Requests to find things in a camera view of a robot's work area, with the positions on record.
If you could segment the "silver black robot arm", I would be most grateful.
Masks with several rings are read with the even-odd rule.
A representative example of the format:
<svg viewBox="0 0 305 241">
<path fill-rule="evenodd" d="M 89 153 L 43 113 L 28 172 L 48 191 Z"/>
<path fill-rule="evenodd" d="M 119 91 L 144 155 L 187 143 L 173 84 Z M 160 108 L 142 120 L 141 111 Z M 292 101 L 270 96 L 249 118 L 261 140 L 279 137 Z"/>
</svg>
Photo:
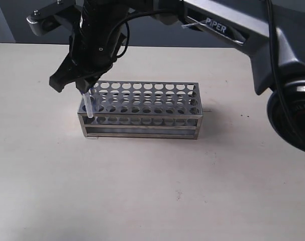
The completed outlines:
<svg viewBox="0 0 305 241">
<path fill-rule="evenodd" d="M 251 61 L 257 94 L 267 89 L 268 119 L 278 135 L 305 152 L 305 13 L 271 1 L 84 1 L 55 14 L 72 27 L 69 52 L 50 77 L 58 92 L 87 92 L 118 58 L 128 21 L 153 17 L 223 39 Z"/>
</svg>

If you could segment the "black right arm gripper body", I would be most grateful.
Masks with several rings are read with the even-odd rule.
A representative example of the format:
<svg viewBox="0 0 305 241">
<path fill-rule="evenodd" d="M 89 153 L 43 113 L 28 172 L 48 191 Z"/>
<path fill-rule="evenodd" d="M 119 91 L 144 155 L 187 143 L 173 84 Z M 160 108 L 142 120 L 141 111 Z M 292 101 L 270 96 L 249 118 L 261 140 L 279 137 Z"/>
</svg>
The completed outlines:
<svg viewBox="0 0 305 241">
<path fill-rule="evenodd" d="M 111 69 L 120 37 L 120 29 L 113 28 L 128 12 L 129 7 L 119 1 L 84 1 L 82 9 L 76 3 L 68 8 L 69 79 L 99 76 Z"/>
</svg>

